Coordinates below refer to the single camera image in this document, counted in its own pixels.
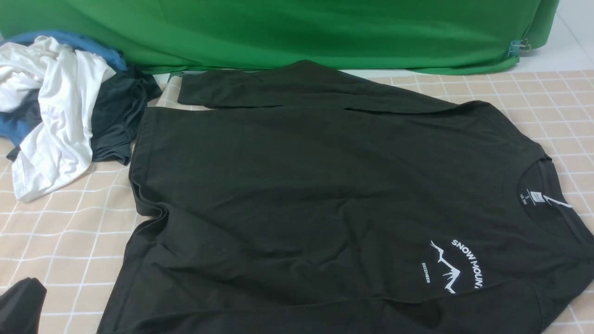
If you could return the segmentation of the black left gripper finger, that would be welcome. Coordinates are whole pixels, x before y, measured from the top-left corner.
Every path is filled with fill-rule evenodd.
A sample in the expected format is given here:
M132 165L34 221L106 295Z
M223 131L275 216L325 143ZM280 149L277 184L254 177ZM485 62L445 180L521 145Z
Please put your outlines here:
M0 296L0 332L37 334L47 289L32 277L18 281Z

